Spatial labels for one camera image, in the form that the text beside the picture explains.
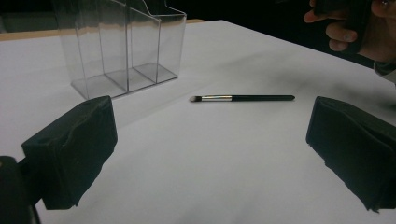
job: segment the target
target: brush bristles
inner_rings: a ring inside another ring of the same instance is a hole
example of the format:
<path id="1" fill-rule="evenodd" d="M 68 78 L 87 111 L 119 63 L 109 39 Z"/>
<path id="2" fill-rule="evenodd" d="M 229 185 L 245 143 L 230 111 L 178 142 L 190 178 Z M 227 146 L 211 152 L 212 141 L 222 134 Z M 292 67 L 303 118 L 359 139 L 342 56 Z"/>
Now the brush bristles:
<path id="1" fill-rule="evenodd" d="M 192 96 L 190 98 L 191 102 L 201 102 L 202 101 L 202 97 L 201 96 Z"/>

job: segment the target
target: metal ferrule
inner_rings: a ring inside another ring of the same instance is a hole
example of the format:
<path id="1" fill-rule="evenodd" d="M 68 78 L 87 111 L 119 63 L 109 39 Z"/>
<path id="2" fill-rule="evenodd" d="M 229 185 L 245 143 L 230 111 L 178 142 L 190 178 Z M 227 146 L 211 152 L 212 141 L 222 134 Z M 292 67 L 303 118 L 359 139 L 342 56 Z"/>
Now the metal ferrule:
<path id="1" fill-rule="evenodd" d="M 202 97 L 202 101 L 231 101 L 231 95 L 207 95 Z"/>

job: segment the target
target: brush handle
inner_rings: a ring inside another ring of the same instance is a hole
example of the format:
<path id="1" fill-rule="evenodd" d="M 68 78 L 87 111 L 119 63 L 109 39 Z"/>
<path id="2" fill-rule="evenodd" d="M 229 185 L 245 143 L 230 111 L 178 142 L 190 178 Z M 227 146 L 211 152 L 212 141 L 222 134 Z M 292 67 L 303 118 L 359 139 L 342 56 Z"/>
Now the brush handle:
<path id="1" fill-rule="evenodd" d="M 231 101 L 291 101 L 293 95 L 233 95 Z"/>

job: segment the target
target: acrylic compartment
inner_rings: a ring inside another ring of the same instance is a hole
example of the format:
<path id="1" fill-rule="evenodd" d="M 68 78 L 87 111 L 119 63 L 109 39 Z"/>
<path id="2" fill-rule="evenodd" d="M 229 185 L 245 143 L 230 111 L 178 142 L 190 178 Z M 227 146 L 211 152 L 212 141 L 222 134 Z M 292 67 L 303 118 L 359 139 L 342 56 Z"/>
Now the acrylic compartment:
<path id="1" fill-rule="evenodd" d="M 115 97 L 177 78 L 186 14 L 161 0 L 52 0 L 71 85 Z"/>

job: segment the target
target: finger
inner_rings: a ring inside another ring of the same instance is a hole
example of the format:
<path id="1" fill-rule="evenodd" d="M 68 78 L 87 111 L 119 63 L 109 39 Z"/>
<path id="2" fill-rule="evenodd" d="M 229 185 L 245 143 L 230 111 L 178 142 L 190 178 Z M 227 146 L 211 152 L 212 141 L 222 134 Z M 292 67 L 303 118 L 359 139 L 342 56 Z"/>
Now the finger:
<path id="1" fill-rule="evenodd" d="M 353 30 L 344 28 L 345 23 L 343 21 L 330 23 L 326 27 L 326 35 L 330 39 L 334 39 L 341 42 L 353 42 L 358 38 L 358 33 Z"/>
<path id="2" fill-rule="evenodd" d="M 396 19 L 396 3 L 395 1 L 388 1 L 383 4 L 382 0 L 374 0 L 371 9 L 373 14 L 381 18 L 393 18 Z"/>
<path id="3" fill-rule="evenodd" d="M 314 7 L 316 2 L 316 0 L 309 0 L 309 6 Z"/>
<path id="4" fill-rule="evenodd" d="M 326 14 L 322 15 L 315 15 L 314 9 L 308 11 L 304 15 L 304 21 L 307 23 L 315 22 L 315 21 L 323 21 L 328 19 L 328 16 Z"/>
<path id="5" fill-rule="evenodd" d="M 327 18 L 336 19 L 336 20 L 346 20 L 348 14 L 349 14 L 349 10 L 346 8 L 346 9 L 343 9 L 343 10 L 337 10 L 337 11 L 329 12 L 327 14 Z"/>
<path id="6" fill-rule="evenodd" d="M 342 42 L 338 40 L 331 39 L 329 41 L 329 47 L 330 49 L 334 51 L 343 51 L 347 49 L 348 43 L 347 42 Z"/>

